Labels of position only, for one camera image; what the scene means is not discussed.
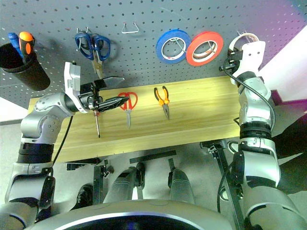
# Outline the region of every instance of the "blue scissors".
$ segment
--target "blue scissors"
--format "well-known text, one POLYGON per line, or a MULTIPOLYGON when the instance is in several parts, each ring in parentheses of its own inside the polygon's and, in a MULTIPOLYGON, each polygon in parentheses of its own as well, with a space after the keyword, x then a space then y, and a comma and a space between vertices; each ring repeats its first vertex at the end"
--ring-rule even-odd
POLYGON ((111 42, 108 38, 99 34, 89 34, 86 32, 77 33, 75 41, 80 52, 92 61, 95 73, 100 79, 103 78, 102 62, 110 56, 111 42), (107 44, 106 54, 103 55, 104 44, 107 44))

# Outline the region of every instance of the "red scissors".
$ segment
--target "red scissors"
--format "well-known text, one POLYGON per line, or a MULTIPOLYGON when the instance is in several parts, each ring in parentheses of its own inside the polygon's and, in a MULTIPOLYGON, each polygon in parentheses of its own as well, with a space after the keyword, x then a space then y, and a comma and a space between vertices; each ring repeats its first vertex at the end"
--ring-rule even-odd
POLYGON ((138 95, 134 92, 121 92, 118 96, 119 97, 129 97, 129 100, 127 102, 125 102, 120 108, 126 112, 126 114, 127 114, 127 126, 128 126, 128 128, 130 128, 130 113, 131 113, 132 109, 135 107, 136 103, 138 102, 138 95), (132 105, 132 103, 131 103, 130 95, 135 96, 134 105, 132 105))

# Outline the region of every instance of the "red tape roll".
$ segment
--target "red tape roll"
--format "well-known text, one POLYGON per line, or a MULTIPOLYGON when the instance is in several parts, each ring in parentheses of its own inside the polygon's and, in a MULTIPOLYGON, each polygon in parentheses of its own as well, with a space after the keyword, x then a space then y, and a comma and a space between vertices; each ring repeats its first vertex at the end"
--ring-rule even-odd
POLYGON ((223 48, 223 38, 219 33, 213 31, 205 31, 198 34, 191 42, 187 50, 187 61, 192 66, 202 66, 215 59, 223 48), (195 50, 204 43, 208 43, 212 49, 207 55, 195 55, 195 50))

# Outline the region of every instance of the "white wall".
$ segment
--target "white wall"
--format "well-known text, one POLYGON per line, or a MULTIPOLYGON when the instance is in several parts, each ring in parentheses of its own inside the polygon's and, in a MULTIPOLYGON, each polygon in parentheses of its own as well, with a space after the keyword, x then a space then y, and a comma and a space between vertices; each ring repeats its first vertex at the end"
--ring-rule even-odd
POLYGON ((0 122, 23 119, 28 110, 0 97, 0 122))
POLYGON ((307 99, 307 26, 260 70, 260 74, 283 101, 307 99))

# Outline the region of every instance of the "scissors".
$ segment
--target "scissors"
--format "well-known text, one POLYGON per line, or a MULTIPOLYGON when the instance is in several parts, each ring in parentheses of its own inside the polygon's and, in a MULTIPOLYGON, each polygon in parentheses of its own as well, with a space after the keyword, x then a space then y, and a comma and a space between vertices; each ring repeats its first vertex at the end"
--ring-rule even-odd
POLYGON ((102 79, 104 76, 102 62, 110 56, 110 40, 99 34, 80 32, 76 34, 75 41, 80 52, 92 61, 94 72, 102 79), (107 44, 105 55, 103 55, 104 44, 107 44))
POLYGON ((161 105, 163 107, 163 111, 167 117, 167 119, 169 120, 169 108, 168 108, 168 104, 169 104, 169 99, 168 99, 168 91, 167 88, 165 86, 162 87, 163 91, 164 91, 164 95, 165 95, 165 99, 163 100, 158 92, 157 88, 154 88, 154 96, 156 97, 156 99, 159 102, 159 105, 161 105))
POLYGON ((138 95, 134 92, 121 92, 119 97, 129 97, 128 102, 125 102, 120 108, 124 110, 127 114, 127 127, 130 128, 130 113, 132 109, 135 107, 136 103, 138 102, 138 95), (135 96, 135 103, 132 105, 130 95, 135 96))

